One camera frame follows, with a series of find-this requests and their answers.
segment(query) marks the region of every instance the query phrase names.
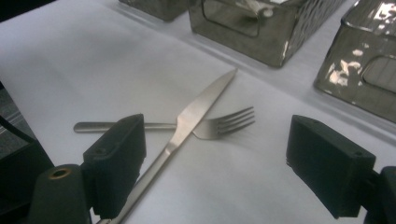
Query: fork handle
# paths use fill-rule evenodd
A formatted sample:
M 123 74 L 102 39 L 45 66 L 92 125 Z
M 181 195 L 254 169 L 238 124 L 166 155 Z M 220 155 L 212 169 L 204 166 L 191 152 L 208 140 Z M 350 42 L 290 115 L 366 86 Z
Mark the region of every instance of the fork handle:
M 76 133 L 105 133 L 115 122 L 79 122 L 74 126 Z M 145 123 L 145 130 L 174 130 L 176 124 Z

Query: white table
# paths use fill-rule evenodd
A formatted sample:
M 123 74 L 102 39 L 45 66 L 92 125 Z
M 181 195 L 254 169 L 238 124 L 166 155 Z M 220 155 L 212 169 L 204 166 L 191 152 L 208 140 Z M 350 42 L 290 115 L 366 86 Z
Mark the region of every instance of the white table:
M 143 113 L 174 121 L 208 84 L 237 67 L 210 110 L 254 105 L 256 123 L 218 141 L 191 136 L 126 223 L 362 223 L 333 219 L 286 165 L 293 114 L 318 119 L 395 165 L 393 123 L 314 90 L 313 81 L 354 3 L 348 0 L 281 69 L 191 32 L 187 13 L 166 23 L 116 0 L 59 0 L 0 23 L 0 78 L 55 165 L 82 163 L 100 134 L 78 121 Z M 147 133 L 144 172 L 172 133 Z

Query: wire mesh container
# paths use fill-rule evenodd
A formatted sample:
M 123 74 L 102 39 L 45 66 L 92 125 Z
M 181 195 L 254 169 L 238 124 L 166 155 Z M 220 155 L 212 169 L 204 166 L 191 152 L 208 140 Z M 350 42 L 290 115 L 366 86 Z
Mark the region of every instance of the wire mesh container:
M 187 10 L 186 0 L 120 0 L 163 21 L 172 21 Z
M 345 0 L 188 0 L 191 29 L 281 67 Z
M 315 86 L 396 122 L 396 1 L 360 0 L 341 26 Z

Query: cutlery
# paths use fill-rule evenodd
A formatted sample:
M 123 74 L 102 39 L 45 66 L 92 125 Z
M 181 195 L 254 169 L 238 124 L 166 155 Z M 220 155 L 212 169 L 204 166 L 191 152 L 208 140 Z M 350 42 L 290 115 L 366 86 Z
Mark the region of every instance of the cutlery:
M 253 113 L 253 106 L 251 106 L 220 118 L 204 119 L 192 133 L 199 139 L 219 139 L 254 123 Z M 104 133 L 114 124 L 115 122 L 79 122 L 74 126 L 74 131 L 76 133 Z M 171 123 L 145 123 L 145 130 L 174 130 L 176 127 L 176 124 Z
M 221 93 L 229 85 L 236 74 L 237 69 L 219 77 L 202 91 L 186 108 L 177 116 L 177 128 L 175 134 L 166 144 L 157 159 L 150 165 L 147 171 L 140 177 L 132 189 L 126 204 L 120 214 L 114 219 L 102 219 L 98 224 L 120 223 L 133 209 L 143 194 L 149 189 L 151 182 L 158 176 L 162 168 L 175 155 L 181 144 L 187 139 L 192 130 L 198 125 L 210 107 L 220 97 Z

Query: fork tines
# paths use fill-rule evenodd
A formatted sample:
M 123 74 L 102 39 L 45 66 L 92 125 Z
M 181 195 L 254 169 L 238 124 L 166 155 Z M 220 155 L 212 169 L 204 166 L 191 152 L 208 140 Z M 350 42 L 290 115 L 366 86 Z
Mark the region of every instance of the fork tines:
M 218 123 L 218 134 L 238 132 L 254 122 L 254 110 L 253 106 L 251 106 L 231 115 L 222 117 Z

